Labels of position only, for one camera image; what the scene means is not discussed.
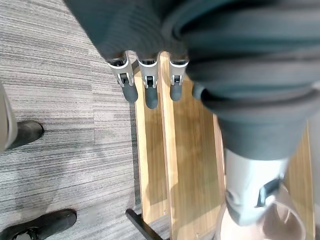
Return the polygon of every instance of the black boot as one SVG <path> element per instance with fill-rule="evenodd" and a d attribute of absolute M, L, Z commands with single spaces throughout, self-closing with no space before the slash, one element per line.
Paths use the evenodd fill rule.
<path fill-rule="evenodd" d="M 71 209 L 51 212 L 19 225 L 10 226 L 0 233 L 0 240 L 44 240 L 72 227 L 77 213 Z"/>
<path fill-rule="evenodd" d="M 40 123 L 32 120 L 20 121 L 18 125 L 18 134 L 14 142 L 8 147 L 8 149 L 14 149 L 29 143 L 32 143 L 44 134 L 44 128 Z"/>

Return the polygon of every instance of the gray carpet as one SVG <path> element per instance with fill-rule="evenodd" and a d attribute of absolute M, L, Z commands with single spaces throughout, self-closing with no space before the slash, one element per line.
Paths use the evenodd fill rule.
<path fill-rule="evenodd" d="M 0 1 L 0 81 L 39 141 L 0 156 L 0 231 L 72 208 L 75 226 L 50 240 L 142 240 L 135 109 L 61 0 Z M 168 237 L 168 219 L 152 225 Z"/>

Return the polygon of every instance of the metal frame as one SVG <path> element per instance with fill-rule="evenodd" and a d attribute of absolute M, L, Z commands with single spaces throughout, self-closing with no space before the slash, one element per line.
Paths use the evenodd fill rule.
<path fill-rule="evenodd" d="M 145 223 L 141 214 L 138 215 L 135 211 L 129 208 L 125 211 L 125 215 L 146 240 L 164 240 L 148 224 Z"/>

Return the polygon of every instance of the wooden board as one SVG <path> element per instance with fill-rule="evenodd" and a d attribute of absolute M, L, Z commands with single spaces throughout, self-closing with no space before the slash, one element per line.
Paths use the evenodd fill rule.
<path fill-rule="evenodd" d="M 224 202 L 225 192 L 226 192 L 225 154 L 224 154 L 224 145 L 222 141 L 221 130 L 220 130 L 218 118 L 216 115 L 213 115 L 213 128 L 214 128 L 214 146 L 215 146 L 216 167 L 217 167 L 217 174 L 218 174 L 220 200 L 221 202 Z"/>
<path fill-rule="evenodd" d="M 171 240 L 198 240 L 213 230 L 220 210 L 213 114 L 192 97 L 186 77 L 182 98 L 170 98 L 168 56 L 162 53 L 161 96 Z"/>
<path fill-rule="evenodd" d="M 141 73 L 134 76 L 138 92 L 135 102 L 136 131 L 143 220 L 149 224 L 167 211 L 167 184 L 160 101 L 156 109 L 145 104 Z"/>
<path fill-rule="evenodd" d="M 307 231 L 306 240 L 315 239 L 314 197 L 308 129 L 291 159 L 285 185 Z"/>

